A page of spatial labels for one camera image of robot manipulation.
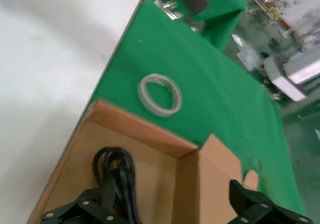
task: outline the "white tabletop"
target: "white tabletop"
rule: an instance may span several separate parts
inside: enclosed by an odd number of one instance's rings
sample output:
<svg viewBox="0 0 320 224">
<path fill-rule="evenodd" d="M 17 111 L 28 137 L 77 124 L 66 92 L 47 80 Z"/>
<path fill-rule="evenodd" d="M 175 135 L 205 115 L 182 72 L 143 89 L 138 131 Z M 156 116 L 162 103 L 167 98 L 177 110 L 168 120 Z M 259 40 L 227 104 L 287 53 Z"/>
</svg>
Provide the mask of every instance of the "white tabletop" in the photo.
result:
<svg viewBox="0 0 320 224">
<path fill-rule="evenodd" d="M 27 221 L 140 1 L 0 0 L 0 223 Z"/>
</svg>

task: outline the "clear tape roll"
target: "clear tape roll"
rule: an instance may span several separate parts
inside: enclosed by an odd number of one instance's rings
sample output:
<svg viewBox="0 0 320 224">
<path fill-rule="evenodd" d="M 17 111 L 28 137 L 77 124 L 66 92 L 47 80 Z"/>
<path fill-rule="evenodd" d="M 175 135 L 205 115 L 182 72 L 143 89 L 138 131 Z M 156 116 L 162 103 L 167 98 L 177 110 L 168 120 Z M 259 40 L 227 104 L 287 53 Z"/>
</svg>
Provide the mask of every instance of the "clear tape roll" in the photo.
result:
<svg viewBox="0 0 320 224">
<path fill-rule="evenodd" d="M 157 83 L 166 87 L 172 94 L 172 108 L 165 109 L 157 105 L 147 91 L 147 83 Z M 138 95 L 142 104 L 151 113 L 158 117 L 166 118 L 179 111 L 182 105 L 182 95 L 177 84 L 165 75 L 150 74 L 144 77 L 138 85 Z"/>
</svg>

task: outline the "green tablecloth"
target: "green tablecloth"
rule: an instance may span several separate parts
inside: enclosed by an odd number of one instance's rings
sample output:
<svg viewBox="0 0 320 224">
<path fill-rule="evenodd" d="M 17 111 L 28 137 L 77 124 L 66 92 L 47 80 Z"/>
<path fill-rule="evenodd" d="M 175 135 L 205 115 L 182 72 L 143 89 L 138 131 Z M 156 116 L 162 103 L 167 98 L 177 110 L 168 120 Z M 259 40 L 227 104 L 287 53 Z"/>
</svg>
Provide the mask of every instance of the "green tablecloth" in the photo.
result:
<svg viewBox="0 0 320 224">
<path fill-rule="evenodd" d="M 185 16 L 189 15 L 181 0 L 163 0 L 177 2 L 178 10 Z M 247 2 L 245 0 L 207 0 L 207 7 L 198 15 L 193 16 L 195 20 L 204 21 L 203 33 L 211 44 L 217 49 L 223 50 L 234 31 L 241 11 Z"/>
<path fill-rule="evenodd" d="M 154 116 L 137 86 L 146 75 L 167 75 L 179 85 L 181 110 Z M 153 97 L 170 102 L 154 86 Z M 261 84 L 182 21 L 171 21 L 151 0 L 141 4 L 92 97 L 108 101 L 167 129 L 199 148 L 213 133 L 256 169 L 259 189 L 277 204 L 303 214 L 276 105 Z"/>
</svg>

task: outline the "brown cardboard box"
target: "brown cardboard box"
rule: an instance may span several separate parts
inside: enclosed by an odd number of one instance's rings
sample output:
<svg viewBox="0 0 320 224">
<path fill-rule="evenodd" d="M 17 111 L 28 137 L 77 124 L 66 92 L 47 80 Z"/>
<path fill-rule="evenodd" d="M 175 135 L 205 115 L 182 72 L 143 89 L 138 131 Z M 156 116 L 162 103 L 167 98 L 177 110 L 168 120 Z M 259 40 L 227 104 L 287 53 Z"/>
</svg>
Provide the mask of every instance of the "brown cardboard box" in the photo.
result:
<svg viewBox="0 0 320 224">
<path fill-rule="evenodd" d="M 122 147 L 136 164 L 143 224 L 227 224 L 229 181 L 241 181 L 240 161 L 215 136 L 197 147 L 118 107 L 98 100 L 86 112 L 29 219 L 97 187 L 92 161 L 102 147 Z"/>
</svg>

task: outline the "black power cord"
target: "black power cord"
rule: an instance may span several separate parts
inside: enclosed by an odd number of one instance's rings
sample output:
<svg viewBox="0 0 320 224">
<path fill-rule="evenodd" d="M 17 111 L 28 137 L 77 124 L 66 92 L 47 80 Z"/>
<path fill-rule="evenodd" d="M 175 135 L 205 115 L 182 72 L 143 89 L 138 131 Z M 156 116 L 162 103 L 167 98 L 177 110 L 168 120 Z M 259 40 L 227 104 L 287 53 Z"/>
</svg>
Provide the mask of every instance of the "black power cord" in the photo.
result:
<svg viewBox="0 0 320 224">
<path fill-rule="evenodd" d="M 129 224 L 141 224 L 136 200 L 136 170 L 130 154 L 123 148 L 104 147 L 93 159 L 93 173 L 100 186 L 109 178 L 115 180 L 115 200 L 113 207 L 116 213 Z"/>
</svg>

